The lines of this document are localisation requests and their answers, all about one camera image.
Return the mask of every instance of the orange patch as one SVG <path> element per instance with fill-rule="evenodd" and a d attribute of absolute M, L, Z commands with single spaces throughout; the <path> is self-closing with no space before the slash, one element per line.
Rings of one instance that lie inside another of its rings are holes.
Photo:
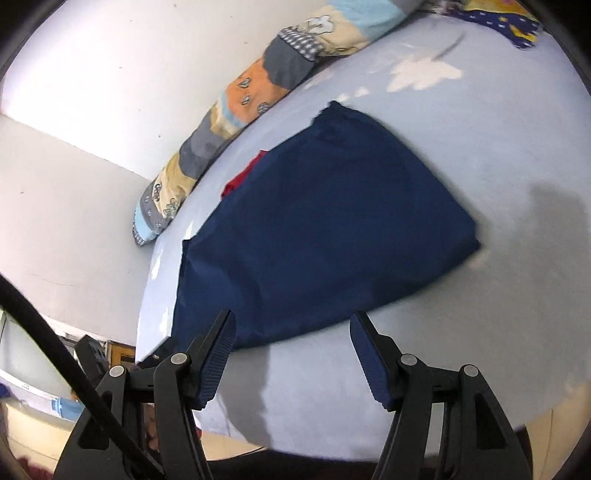
<path fill-rule="evenodd" d="M 281 100 L 289 90 L 269 81 L 258 59 L 226 88 L 228 108 L 242 122 L 249 124 L 260 112 Z"/>

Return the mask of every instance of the bed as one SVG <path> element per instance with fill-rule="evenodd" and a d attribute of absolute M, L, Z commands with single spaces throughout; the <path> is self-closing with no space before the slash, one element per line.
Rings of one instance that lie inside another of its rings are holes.
<path fill-rule="evenodd" d="M 591 98 L 551 35 L 518 50 L 493 30 L 425 14 L 316 73 L 209 168 L 156 241 L 137 360 L 170 335 L 182 240 L 259 150 L 334 99 L 417 153 L 478 221 L 485 246 L 431 287 L 370 312 L 378 331 L 429 365 L 477 365 L 514 426 L 588 379 Z M 391 416 L 371 396 L 346 322 L 233 353 L 197 413 L 208 431 L 342 459 L 376 459 Z M 429 452 L 440 429 L 435 407 Z"/>

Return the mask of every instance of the navy blue cloth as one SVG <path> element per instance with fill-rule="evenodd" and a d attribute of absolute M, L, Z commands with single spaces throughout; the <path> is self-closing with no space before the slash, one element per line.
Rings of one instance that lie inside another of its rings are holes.
<path fill-rule="evenodd" d="M 183 242 L 172 336 L 187 347 L 225 308 L 235 349 L 328 327 L 438 279 L 475 229 L 400 140 L 332 102 Z"/>

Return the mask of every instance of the mattress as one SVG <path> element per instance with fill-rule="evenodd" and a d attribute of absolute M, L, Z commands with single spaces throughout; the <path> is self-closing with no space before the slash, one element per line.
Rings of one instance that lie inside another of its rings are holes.
<path fill-rule="evenodd" d="M 156 242 L 137 360 L 170 334 L 182 240 L 259 150 L 333 99 L 395 132 L 477 220 L 485 246 L 429 288 L 370 312 L 378 331 L 428 365 L 477 365 L 514 426 L 589 378 L 591 98 L 550 35 L 522 51 L 493 30 L 434 15 L 318 72 L 214 163 Z M 376 459 L 392 414 L 372 398 L 342 322 L 233 353 L 197 418 L 278 450 Z"/>

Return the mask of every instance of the silver screw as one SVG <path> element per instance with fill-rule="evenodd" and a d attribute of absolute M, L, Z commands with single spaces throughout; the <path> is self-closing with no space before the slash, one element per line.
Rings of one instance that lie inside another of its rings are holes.
<path fill-rule="evenodd" d="M 170 361 L 175 365 L 182 365 L 187 361 L 187 354 L 186 353 L 175 353 L 172 357 L 170 357 Z"/>
<path fill-rule="evenodd" d="M 417 364 L 417 357 L 411 355 L 410 353 L 405 353 L 402 357 L 400 357 L 400 361 L 404 365 L 408 365 L 409 367 Z"/>
<path fill-rule="evenodd" d="M 112 377 L 120 377 L 125 373 L 125 368 L 121 365 L 115 365 L 111 370 L 109 370 L 109 375 Z"/>
<path fill-rule="evenodd" d="M 464 367 L 464 373 L 468 377 L 476 377 L 478 375 L 478 369 L 474 365 L 466 365 Z"/>

